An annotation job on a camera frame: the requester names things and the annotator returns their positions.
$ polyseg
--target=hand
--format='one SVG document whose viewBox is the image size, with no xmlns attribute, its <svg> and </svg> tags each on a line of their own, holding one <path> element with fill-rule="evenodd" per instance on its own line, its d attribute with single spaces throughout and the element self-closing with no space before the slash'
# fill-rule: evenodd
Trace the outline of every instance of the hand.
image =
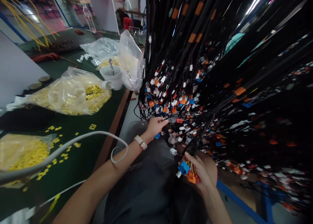
<svg viewBox="0 0 313 224">
<path fill-rule="evenodd" d="M 200 178 L 200 182 L 198 182 L 196 186 L 198 187 L 202 195 L 207 195 L 206 193 L 208 192 L 208 189 L 211 186 L 215 185 L 210 175 L 208 174 L 203 161 L 198 156 L 196 156 L 196 158 L 191 156 L 188 152 L 185 152 L 183 160 L 185 161 L 189 160 L 193 164 L 196 173 Z"/>
<path fill-rule="evenodd" d="M 166 126 L 168 122 L 169 121 L 165 120 L 163 117 L 151 118 L 145 134 L 150 140 L 152 140 L 159 132 L 162 131 L 162 128 Z"/>
</svg>

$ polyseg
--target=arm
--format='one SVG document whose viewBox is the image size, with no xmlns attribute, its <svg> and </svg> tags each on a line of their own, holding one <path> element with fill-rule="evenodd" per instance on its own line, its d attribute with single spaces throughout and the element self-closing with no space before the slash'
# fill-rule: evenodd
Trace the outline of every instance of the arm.
<svg viewBox="0 0 313 224">
<path fill-rule="evenodd" d="M 197 183 L 197 187 L 202 195 L 210 223 L 232 224 L 221 196 L 219 195 L 210 175 L 206 171 L 202 160 L 198 156 L 196 156 L 196 158 L 192 157 L 187 152 L 185 152 L 185 158 L 194 165 L 197 175 L 200 177 L 201 181 Z"/>
<path fill-rule="evenodd" d="M 167 123 L 168 120 L 164 120 L 162 117 L 152 118 L 147 131 L 141 135 L 141 138 L 148 144 Z M 114 160 L 118 161 L 125 151 L 126 149 L 123 149 L 115 155 Z M 99 203 L 141 152 L 142 148 L 136 141 L 133 141 L 122 161 L 117 164 L 112 163 L 111 160 L 105 162 L 73 194 L 53 223 L 89 223 Z"/>
</svg>

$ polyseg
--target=yellow wire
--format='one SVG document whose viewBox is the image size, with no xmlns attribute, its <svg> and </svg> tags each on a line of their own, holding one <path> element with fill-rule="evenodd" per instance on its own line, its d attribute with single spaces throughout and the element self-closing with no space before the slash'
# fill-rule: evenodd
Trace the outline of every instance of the yellow wire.
<svg viewBox="0 0 313 224">
<path fill-rule="evenodd" d="M 57 33 L 54 32 L 51 28 L 49 28 L 49 27 L 44 23 L 44 21 L 42 20 L 42 18 L 41 18 L 40 15 L 39 15 L 39 12 L 38 12 L 37 8 L 36 8 L 35 5 L 33 4 L 33 2 L 32 2 L 31 0 L 29 0 L 29 1 L 30 1 L 30 3 L 33 5 L 33 7 L 35 8 L 35 10 L 36 10 L 36 12 L 37 12 L 37 15 L 38 15 L 39 19 L 41 20 L 41 22 L 48 28 L 48 30 L 52 33 L 53 38 L 56 40 L 56 38 L 55 38 L 55 36 L 53 35 L 53 33 L 55 33 L 55 34 L 57 34 Z"/>
<path fill-rule="evenodd" d="M 6 6 L 8 7 L 8 9 L 11 11 L 11 13 L 13 14 L 13 16 L 14 16 L 14 18 L 15 18 L 17 24 L 19 25 L 19 27 L 20 27 L 29 37 L 33 38 L 33 36 L 30 35 L 27 31 L 25 31 L 25 29 L 20 25 L 19 21 L 17 20 L 17 18 L 18 18 L 18 19 L 20 19 L 20 18 L 18 17 L 17 13 L 15 12 L 15 8 L 14 8 L 9 2 L 7 2 L 6 0 L 1 0 L 1 1 L 2 1 L 3 4 L 6 5 Z"/>
<path fill-rule="evenodd" d="M 17 15 L 16 11 L 18 11 L 18 13 L 20 13 L 20 14 L 22 14 L 22 13 L 21 13 L 19 10 L 17 10 L 15 7 L 13 7 L 12 4 L 10 4 L 8 1 L 6 1 L 6 0 L 1 0 L 1 1 L 2 1 L 2 2 L 9 8 L 9 10 L 12 12 L 12 14 L 14 15 L 14 18 L 15 18 L 16 22 L 18 23 L 18 25 L 20 26 L 20 28 L 21 28 L 27 35 L 29 35 L 29 33 L 31 33 L 32 35 L 34 35 L 34 34 L 30 31 L 30 29 L 28 28 L 28 26 L 25 25 L 24 21 Z M 24 28 L 28 29 L 29 32 L 25 31 L 25 29 L 23 28 L 23 26 L 21 26 L 21 24 L 18 22 L 17 18 L 21 21 L 22 24 L 24 24 Z M 38 44 L 38 41 L 39 41 L 39 43 L 40 43 L 41 45 L 45 46 L 39 39 L 37 39 L 37 37 L 36 37 L 35 35 L 34 35 L 35 38 L 34 38 L 32 35 L 29 35 L 29 36 L 30 36 L 32 39 L 34 39 L 34 40 L 37 42 L 37 44 Z"/>
<path fill-rule="evenodd" d="M 28 18 L 25 17 L 25 15 L 23 15 L 23 13 L 21 13 L 19 10 L 17 10 L 17 9 L 16 9 L 11 3 L 9 3 L 8 1 L 2 0 L 2 2 L 9 8 L 9 10 L 12 12 L 12 14 L 15 15 L 15 16 L 14 16 L 15 20 L 17 21 L 17 18 L 18 18 L 18 19 L 20 20 L 20 22 L 23 24 L 24 28 L 28 30 L 28 32 L 25 31 L 25 29 L 23 29 L 23 26 L 21 26 L 20 23 L 17 21 L 19 27 L 20 27 L 29 37 L 31 37 L 33 40 L 35 40 L 37 44 L 40 44 L 40 45 L 42 45 L 42 46 L 45 46 L 45 45 L 33 34 L 33 32 L 29 29 L 29 27 L 24 23 L 24 21 L 20 18 L 20 16 L 18 16 L 18 14 L 17 14 L 16 12 L 18 12 L 19 14 L 21 14 L 21 16 L 24 17 L 27 21 L 29 21 Z M 43 34 L 43 32 L 40 30 L 40 28 L 38 28 L 38 27 L 37 27 L 36 25 L 34 25 L 32 22 L 30 22 L 30 23 L 45 37 L 45 35 Z"/>
<path fill-rule="evenodd" d="M 46 47 L 48 47 L 49 46 L 49 43 L 51 43 L 51 41 L 46 37 L 46 35 L 44 34 L 44 32 L 42 31 L 42 29 L 40 28 L 40 27 L 38 27 L 36 24 L 34 24 L 33 22 L 31 22 L 22 12 L 20 12 L 19 10 L 17 10 L 15 7 L 13 7 L 12 6 L 12 4 L 10 4 L 7 0 L 1 0 L 9 9 L 10 9 L 10 7 L 8 6 L 8 4 L 13 8 L 13 10 L 15 10 L 15 11 L 17 11 L 19 14 L 21 14 L 21 16 L 26 20 L 26 21 L 28 21 L 34 28 L 36 28 L 41 34 L 42 34 L 42 36 L 44 37 L 44 39 L 45 39 L 45 43 L 46 43 L 46 45 L 44 45 L 31 31 L 30 31 L 30 29 L 28 28 L 28 26 L 24 23 L 24 21 L 18 16 L 18 19 L 21 21 L 21 23 L 23 24 L 23 26 L 26 28 L 26 29 L 28 29 L 29 30 L 29 32 L 32 34 L 32 35 L 34 35 L 34 37 L 33 36 L 30 36 L 33 40 L 35 40 L 35 42 L 37 43 L 37 45 L 42 45 L 42 46 L 46 46 Z M 20 6 L 20 5 L 18 5 L 17 3 L 15 3 L 13 0 L 11 0 L 18 8 L 20 8 L 21 10 L 23 10 L 23 8 Z M 44 22 L 43 22 L 43 20 L 41 19 L 41 17 L 38 15 L 38 17 L 39 17 L 39 19 L 42 21 L 42 23 L 48 28 L 48 30 L 52 33 L 52 36 L 54 37 L 54 39 L 55 39 L 55 36 L 53 35 L 53 33 L 55 33 L 53 30 L 51 30 Z"/>
<path fill-rule="evenodd" d="M 23 8 L 20 6 L 20 5 L 18 5 L 18 4 L 16 4 L 13 0 L 11 0 L 15 5 L 17 5 L 17 6 L 19 6 L 20 7 L 20 9 L 22 9 L 23 10 Z M 34 8 L 35 8 L 35 10 L 37 11 L 37 13 L 38 13 L 38 18 L 41 20 L 41 22 L 48 28 L 48 30 L 52 33 L 52 36 L 54 37 L 54 39 L 55 39 L 55 36 L 53 35 L 53 33 L 55 33 L 55 34 L 57 34 L 56 32 L 54 32 L 51 28 L 49 28 L 45 23 L 44 23 L 44 21 L 42 20 L 42 18 L 40 17 L 40 15 L 39 15 L 39 12 L 38 12 L 38 10 L 37 10 L 37 8 L 35 7 L 35 5 L 33 4 L 33 2 L 31 1 L 31 0 L 29 0 L 30 1 L 30 3 L 34 6 Z"/>
</svg>

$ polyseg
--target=gray cable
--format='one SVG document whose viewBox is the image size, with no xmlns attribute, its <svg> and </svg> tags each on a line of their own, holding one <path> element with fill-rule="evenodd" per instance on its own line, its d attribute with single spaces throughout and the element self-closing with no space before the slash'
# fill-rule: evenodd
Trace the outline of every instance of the gray cable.
<svg viewBox="0 0 313 224">
<path fill-rule="evenodd" d="M 118 148 L 118 147 L 115 147 L 112 150 L 112 153 L 111 153 L 111 160 L 112 160 L 113 163 L 118 163 L 122 159 L 124 159 L 124 157 L 126 156 L 126 154 L 128 152 L 128 144 L 124 140 L 120 139 L 119 137 L 115 136 L 114 134 L 111 134 L 111 133 L 108 133 L 108 132 L 105 132 L 105 131 L 95 131 L 95 132 L 83 134 L 83 135 L 78 136 L 78 137 L 72 139 L 71 141 L 65 143 L 63 146 L 61 146 L 60 148 L 55 150 L 53 153 L 51 153 L 40 164 L 37 164 L 37 165 L 29 167 L 29 168 L 25 168 L 25 169 L 22 169 L 22 170 L 16 170 L 16 171 L 9 171 L 9 172 L 2 172 L 2 173 L 0 173 L 0 185 L 4 185 L 6 183 L 22 179 L 24 177 L 30 176 L 30 175 L 32 175 L 34 173 L 37 173 L 37 172 L 45 169 L 47 167 L 47 165 L 50 164 L 67 147 L 71 146 L 73 143 L 75 143 L 75 142 L 77 142 L 77 141 L 79 141 L 79 140 L 81 140 L 83 138 L 86 138 L 86 137 L 89 137 L 89 136 L 92 136 L 92 135 L 95 135 L 95 134 L 105 134 L 105 135 L 111 136 L 111 137 L 117 139 L 118 141 L 120 141 L 121 143 L 123 143 L 125 145 L 125 147 L 126 147 L 126 152 L 123 155 L 123 157 L 120 160 L 118 160 L 118 161 L 114 161 L 114 159 L 113 159 L 113 152 L 114 152 L 115 149 Z"/>
</svg>

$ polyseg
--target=green table mat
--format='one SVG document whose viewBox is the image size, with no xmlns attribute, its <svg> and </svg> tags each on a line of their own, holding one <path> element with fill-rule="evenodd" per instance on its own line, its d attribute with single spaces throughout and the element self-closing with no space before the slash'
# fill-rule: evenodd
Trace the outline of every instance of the green table mat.
<svg viewBox="0 0 313 224">
<path fill-rule="evenodd" d="M 103 35 L 98 33 L 97 35 L 91 34 L 89 31 L 86 31 L 84 35 L 80 36 L 74 32 L 74 29 L 68 29 L 59 33 L 60 37 L 57 37 L 57 41 L 73 40 L 76 44 L 84 44 L 97 40 Z M 118 39 L 119 36 L 111 36 L 112 39 Z M 35 42 L 28 42 L 20 46 L 23 51 L 27 51 L 32 47 L 36 47 Z M 78 64 L 78 68 L 85 71 L 96 74 L 100 79 L 103 80 L 100 73 L 95 70 L 95 66 L 91 63 L 91 58 L 89 60 L 83 60 L 82 63 L 78 63 L 76 60 L 80 58 L 81 55 L 85 54 L 83 50 L 71 52 L 69 54 L 63 55 L 64 58 L 67 58 Z M 68 66 L 73 66 L 72 63 L 60 59 L 57 61 L 45 61 L 38 63 L 38 65 L 45 70 L 54 80 L 59 78 L 68 68 Z M 123 88 L 119 91 L 112 91 L 112 97 L 109 101 L 104 104 L 104 106 L 94 115 L 83 115 L 83 116 L 68 116 L 57 113 L 51 122 L 41 131 L 38 132 L 9 132 L 17 134 L 29 134 L 29 135 L 40 135 L 45 136 L 51 133 L 56 133 L 57 137 L 62 134 L 62 137 L 59 137 L 60 142 L 55 144 L 52 152 L 56 150 L 60 144 L 64 144 L 69 140 L 77 137 L 75 135 L 78 132 L 78 136 L 93 132 L 93 131 L 109 131 L 110 126 L 113 122 L 113 118 L 117 112 L 118 106 L 121 102 L 121 99 L 125 93 L 126 88 Z M 89 129 L 91 124 L 97 125 L 95 130 Z M 50 130 L 45 133 L 45 131 L 50 127 L 62 127 L 62 129 L 55 131 Z M 68 159 L 64 160 L 63 163 L 59 163 L 61 156 L 57 158 L 58 163 L 52 165 L 49 168 L 49 171 L 45 176 L 41 178 L 40 181 L 37 181 L 37 177 L 32 179 L 29 183 L 25 185 L 28 188 L 26 192 L 23 192 L 22 189 L 7 189 L 0 188 L 0 220 L 8 217 L 14 212 L 29 207 L 32 208 L 35 205 L 42 204 L 49 198 L 55 196 L 64 189 L 74 185 L 77 182 L 80 182 L 84 179 L 87 179 L 95 166 L 98 155 L 101 151 L 103 142 L 105 140 L 105 135 L 94 135 L 89 138 L 85 138 L 79 143 L 82 144 L 80 148 L 76 148 L 74 145 L 68 153 Z M 51 220 L 57 215 L 57 213 L 62 209 L 67 200 L 72 196 L 72 194 L 77 190 L 79 186 L 67 191 L 62 194 L 52 213 L 46 219 L 46 223 L 50 223 Z M 51 202 L 45 207 L 41 208 L 39 212 L 31 219 L 31 223 L 38 223 L 40 219 L 46 214 Z"/>
</svg>

